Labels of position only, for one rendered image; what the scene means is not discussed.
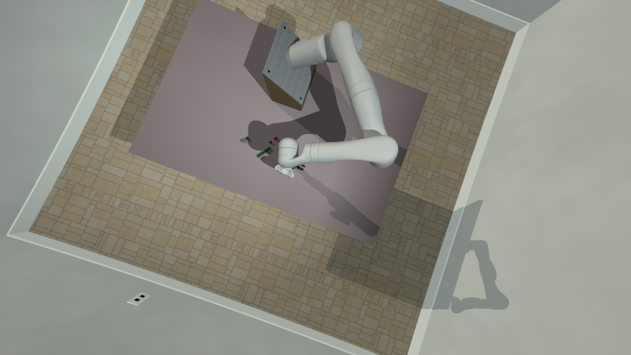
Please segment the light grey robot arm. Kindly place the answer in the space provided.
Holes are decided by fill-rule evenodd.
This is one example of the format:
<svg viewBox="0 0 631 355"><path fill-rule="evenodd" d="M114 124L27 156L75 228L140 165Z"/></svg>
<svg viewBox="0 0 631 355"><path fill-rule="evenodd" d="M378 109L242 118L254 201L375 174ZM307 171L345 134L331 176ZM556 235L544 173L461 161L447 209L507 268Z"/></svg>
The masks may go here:
<svg viewBox="0 0 631 355"><path fill-rule="evenodd" d="M338 63L364 139L306 143L300 156L297 140L282 139L278 144L279 165L275 166L278 173L293 179L292 168L298 165L341 160L364 160L376 168L387 168L396 159L398 145L385 130L376 84L358 55L363 43L363 36L356 27L340 21L334 24L330 34L302 39L287 48L286 59L294 69Z"/></svg>

